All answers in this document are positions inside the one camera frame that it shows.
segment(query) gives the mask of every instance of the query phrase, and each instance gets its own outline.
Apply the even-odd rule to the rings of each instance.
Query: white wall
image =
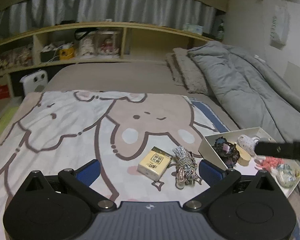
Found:
[[[290,13],[287,45],[270,46],[270,28],[275,5],[286,6]],[[288,61],[300,67],[300,0],[230,0],[225,20],[225,44],[243,47],[265,59],[284,76]]]

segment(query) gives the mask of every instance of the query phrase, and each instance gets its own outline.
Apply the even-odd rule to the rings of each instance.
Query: curtain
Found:
[[[62,20],[150,23],[182,29],[184,23],[210,33],[216,9],[196,0],[26,0],[0,12],[0,39],[54,26]]]

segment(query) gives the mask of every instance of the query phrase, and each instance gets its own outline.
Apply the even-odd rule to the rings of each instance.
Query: bottle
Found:
[[[225,24],[223,23],[223,19],[221,19],[221,23],[220,23],[220,25],[218,27],[218,30],[217,30],[217,32],[218,32],[217,39],[223,40],[223,37],[225,35],[224,25]]]

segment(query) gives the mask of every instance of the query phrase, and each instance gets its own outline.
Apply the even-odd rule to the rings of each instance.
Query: white cable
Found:
[[[54,52],[54,54],[53,54],[52,59],[50,59],[49,61],[45,62],[46,65],[47,65],[49,62],[51,62],[54,58],[58,57],[58,56],[56,56],[56,53],[57,53],[58,49],[59,49],[60,47],[62,47],[63,45],[64,45],[64,44],[62,44],[62,45],[60,45],[59,47],[57,47],[57,49],[55,50],[55,52]]]

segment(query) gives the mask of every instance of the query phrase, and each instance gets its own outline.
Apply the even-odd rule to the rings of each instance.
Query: blue gripper pad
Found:
[[[100,176],[100,170],[100,162],[93,160],[78,169],[75,177],[89,187]]]
[[[211,187],[219,180],[222,180],[226,176],[226,172],[207,160],[201,160],[199,163],[199,175]]]

